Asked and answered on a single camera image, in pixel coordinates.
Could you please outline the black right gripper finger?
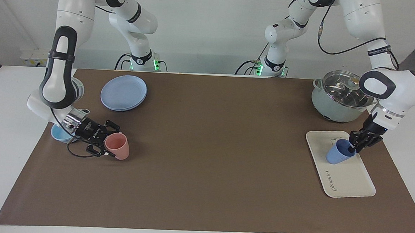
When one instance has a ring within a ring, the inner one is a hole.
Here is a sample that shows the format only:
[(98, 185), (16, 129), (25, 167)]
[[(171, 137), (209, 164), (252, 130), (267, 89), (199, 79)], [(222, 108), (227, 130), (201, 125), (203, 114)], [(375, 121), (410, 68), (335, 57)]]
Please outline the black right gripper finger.
[(120, 133), (121, 131), (120, 126), (110, 120), (107, 120), (104, 126), (106, 127), (107, 134)]
[(109, 151), (109, 150), (106, 149), (105, 145), (97, 146), (97, 145), (91, 145), (90, 144), (90, 145), (87, 146), (87, 152), (90, 153), (90, 154), (92, 154), (92, 156), (98, 156), (98, 157), (101, 157), (101, 156), (111, 156), (111, 157), (116, 157), (116, 155), (113, 154), (113, 152), (111, 152), (111, 151)]

